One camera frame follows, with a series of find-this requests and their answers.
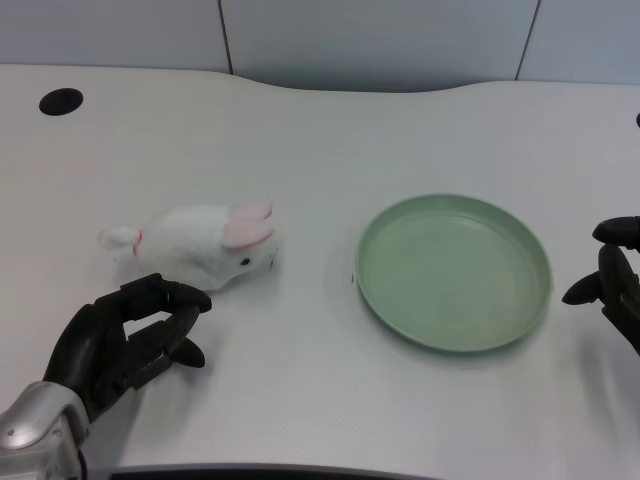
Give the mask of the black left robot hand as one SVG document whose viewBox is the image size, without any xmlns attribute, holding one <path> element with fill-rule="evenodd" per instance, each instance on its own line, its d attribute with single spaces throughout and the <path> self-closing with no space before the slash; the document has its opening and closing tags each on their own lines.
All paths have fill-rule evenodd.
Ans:
<svg viewBox="0 0 640 480">
<path fill-rule="evenodd" d="M 76 313 L 43 379 L 74 391 L 94 422 L 172 365 L 204 367 L 204 353 L 188 334 L 211 308 L 207 293 L 158 273 L 129 282 Z"/>
</svg>

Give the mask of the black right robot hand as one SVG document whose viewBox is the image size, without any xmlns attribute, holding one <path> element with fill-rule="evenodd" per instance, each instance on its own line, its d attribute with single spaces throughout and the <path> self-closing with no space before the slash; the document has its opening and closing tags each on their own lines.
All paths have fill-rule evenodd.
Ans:
<svg viewBox="0 0 640 480">
<path fill-rule="evenodd" d="M 592 232 L 602 243 L 598 270 L 574 283 L 562 297 L 567 305 L 602 303 L 602 314 L 639 353 L 639 275 L 623 248 L 639 251 L 639 217 L 625 216 L 600 222 Z"/>
</svg>

